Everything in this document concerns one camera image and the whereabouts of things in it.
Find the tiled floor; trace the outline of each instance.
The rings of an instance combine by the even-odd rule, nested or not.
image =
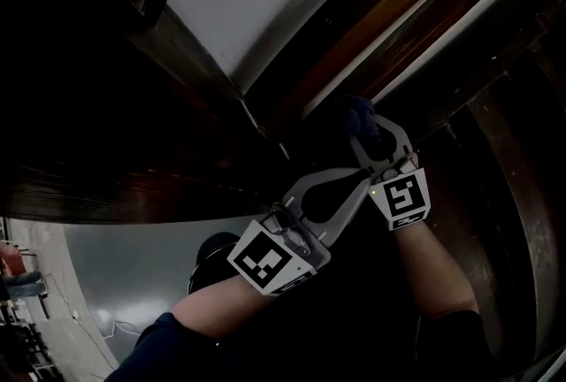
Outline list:
[[[38,254],[25,263],[39,264],[46,279],[51,319],[36,298],[27,305],[65,380],[108,376],[134,347],[132,333],[186,295],[201,243],[222,231],[242,234],[250,219],[97,226],[10,220],[11,239]],[[124,322],[121,329],[115,321]]]

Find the person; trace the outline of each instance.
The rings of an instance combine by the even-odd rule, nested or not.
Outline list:
[[[0,257],[3,259],[21,257],[21,253],[16,247],[0,242]],[[35,297],[45,293],[45,284],[42,282],[42,274],[39,271],[29,271],[12,276],[3,275],[2,279],[11,299]]]
[[[395,368],[395,378],[399,378],[400,374],[407,370],[413,376],[409,379],[424,378],[425,375],[433,375],[433,380],[494,379],[493,357],[486,343],[482,319],[478,314],[478,304],[463,270],[425,222],[417,222],[395,230],[394,240],[399,249],[410,291],[427,323],[423,342],[419,344],[417,364],[410,371],[405,365],[398,365]],[[311,280],[321,276],[322,272]],[[308,291],[311,289],[309,287],[311,280],[294,290]],[[279,298],[284,299],[287,295],[293,295],[294,290]],[[356,293],[348,290],[344,290],[341,294],[341,297],[344,296],[353,298],[354,302],[351,303],[355,305],[357,302],[367,300],[356,297]],[[106,380],[108,382],[169,380],[186,378],[183,375],[187,375],[188,372],[192,376],[191,379],[251,380],[265,378],[267,374],[270,378],[278,378],[278,376],[283,378],[282,374],[285,372],[277,367],[272,367],[269,373],[255,372],[253,367],[231,355],[222,346],[224,340],[237,334],[246,323],[281,302],[275,299],[258,293],[240,275],[230,276],[208,286],[199,286],[198,290],[191,292],[174,305],[170,312],[164,313],[144,331],[132,354]],[[311,327],[306,319],[308,307],[309,305],[301,306],[293,310],[286,306],[283,310],[282,314],[288,316],[296,314],[292,317],[296,339],[294,346],[290,348],[270,348],[272,344],[267,343],[273,333],[269,327],[261,329],[265,339],[262,343],[263,347],[269,348],[269,352],[275,354],[276,359],[280,363],[283,362],[283,366],[290,370],[291,376],[286,378],[304,376],[297,365],[305,362],[314,367],[315,374],[317,372],[324,374],[319,370],[326,367],[332,375],[333,364],[338,358],[331,355],[347,353],[348,349],[353,347],[351,341],[341,337],[336,341],[341,345],[338,349],[336,343],[317,341],[317,328]],[[371,318],[363,318],[365,322],[360,322],[360,319],[354,315],[344,313],[334,319],[333,324],[329,324],[332,321],[326,321],[327,328],[337,327],[340,322],[356,324],[353,328],[357,328],[359,324],[367,324]],[[342,331],[346,328],[334,328],[329,336],[332,336],[336,330]],[[367,335],[367,332],[362,331],[361,334]],[[372,336],[368,343],[376,343],[378,339],[379,336]],[[238,346],[245,354],[246,349],[242,347],[242,345]],[[310,351],[315,347],[322,347],[329,354],[323,359],[314,358]],[[370,347],[371,344],[364,342],[358,348]],[[347,371],[359,369],[362,363],[375,370],[378,352],[381,351],[372,349],[365,357],[359,357],[359,362],[345,363]]]

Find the t-shirt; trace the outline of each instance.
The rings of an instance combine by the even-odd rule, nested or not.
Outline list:
[[[368,368],[373,368],[373,373],[367,374],[367,378],[496,380],[493,358],[486,343],[481,316],[477,313],[458,311],[449,314],[425,326],[420,335],[414,364],[387,368],[387,362],[379,361],[379,347],[376,347],[375,359],[363,362]],[[305,348],[297,348],[280,354],[281,364],[292,369],[297,358],[309,358],[308,346],[325,345],[316,343],[316,337],[311,338],[305,344],[306,352]],[[361,363],[348,362],[351,365]],[[313,361],[312,364],[330,363]],[[273,369],[269,378],[277,379],[281,374]],[[222,343],[217,345],[214,340],[183,327],[171,313],[164,313],[143,332],[132,354],[106,380],[254,380],[267,376],[265,371],[256,371],[253,366],[234,358],[223,349]],[[301,379],[301,374],[297,374],[296,378]]]

